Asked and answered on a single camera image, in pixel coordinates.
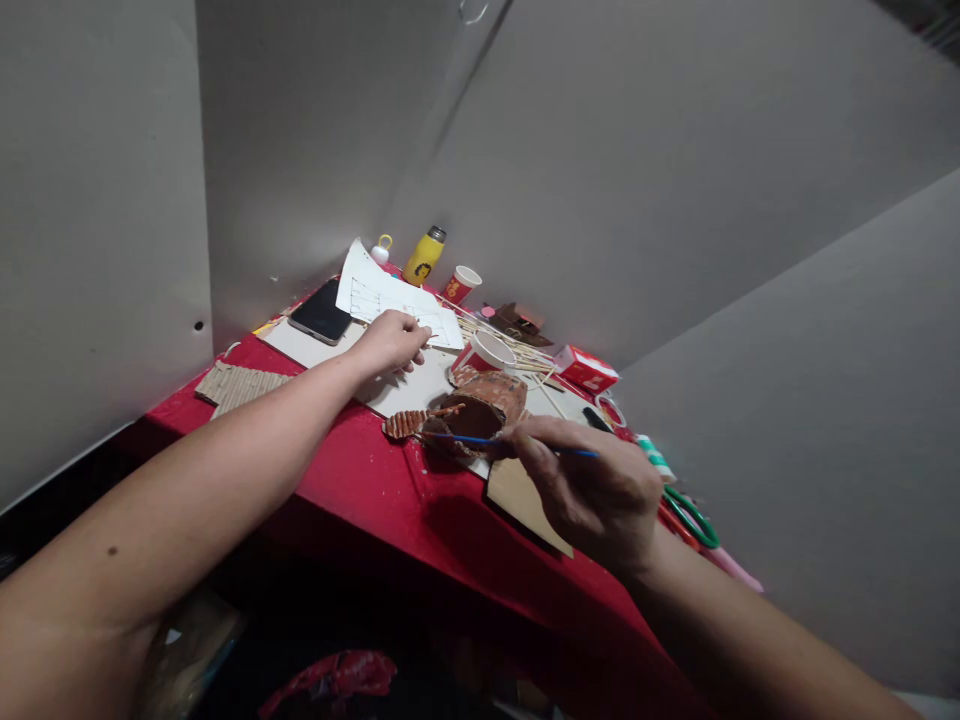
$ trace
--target green scissor handle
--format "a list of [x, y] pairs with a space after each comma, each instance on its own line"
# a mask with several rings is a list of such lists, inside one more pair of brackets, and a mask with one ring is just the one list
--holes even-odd
[[714, 550], [720, 547], [720, 540], [713, 529], [713, 525], [697, 509], [697, 506], [690, 502], [686, 496], [674, 490], [669, 485], [663, 486], [663, 499], [670, 505], [670, 509], [676, 513], [680, 521], [687, 527], [690, 534], [697, 542], [708, 550]]

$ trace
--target black phone screen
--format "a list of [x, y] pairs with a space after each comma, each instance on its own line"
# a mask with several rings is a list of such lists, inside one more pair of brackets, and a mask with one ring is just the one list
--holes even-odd
[[336, 306], [339, 287], [339, 280], [325, 282], [323, 287], [293, 311], [290, 319], [328, 340], [339, 340], [350, 324], [350, 313]]

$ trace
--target paintbrush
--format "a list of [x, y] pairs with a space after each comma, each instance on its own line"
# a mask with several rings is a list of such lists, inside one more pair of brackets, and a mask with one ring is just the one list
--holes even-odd
[[[421, 435], [429, 435], [430, 437], [445, 438], [447, 440], [457, 440], [462, 443], [468, 443], [470, 445], [506, 445], [508, 443], [503, 440], [484, 440], [483, 438], [471, 438], [466, 437], [465, 435], [447, 435], [444, 433], [432, 433], [424, 430], [420, 431]], [[561, 455], [578, 455], [580, 457], [600, 457], [597, 453], [592, 450], [577, 450], [576, 448], [550, 448], [555, 453], [560, 453]]]

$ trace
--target paper sheet with drawing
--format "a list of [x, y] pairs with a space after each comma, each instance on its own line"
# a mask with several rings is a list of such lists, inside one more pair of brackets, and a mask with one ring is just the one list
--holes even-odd
[[360, 238], [350, 245], [343, 263], [337, 307], [364, 322], [372, 322], [384, 310], [401, 310], [421, 325], [429, 325], [435, 338], [430, 345], [461, 350], [463, 338], [457, 316], [442, 307], [426, 290], [391, 277], [364, 249]]

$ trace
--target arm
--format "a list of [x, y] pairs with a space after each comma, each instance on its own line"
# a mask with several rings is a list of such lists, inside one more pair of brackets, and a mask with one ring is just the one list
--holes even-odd
[[183, 438], [0, 585], [0, 696], [14, 717], [124, 716], [164, 611], [294, 491], [368, 378], [423, 363], [396, 311], [356, 345]]
[[[918, 718], [660, 526], [663, 486], [638, 447], [552, 418], [521, 423], [504, 439], [537, 485], [553, 527], [623, 582], [671, 658], [721, 714]], [[600, 458], [561, 458], [544, 443], [593, 450]]]

